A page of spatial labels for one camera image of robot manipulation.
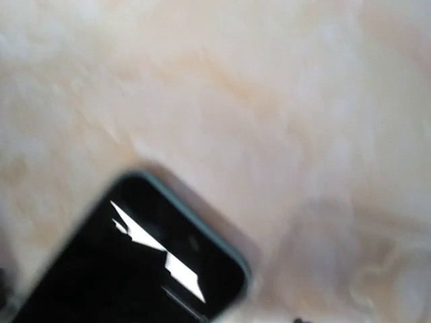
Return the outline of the black phone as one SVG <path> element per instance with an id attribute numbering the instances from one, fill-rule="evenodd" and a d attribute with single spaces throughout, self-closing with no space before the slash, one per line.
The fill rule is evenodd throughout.
<path id="1" fill-rule="evenodd" d="M 147 172 L 116 180 L 14 322 L 213 322 L 241 299 L 240 253 Z"/>

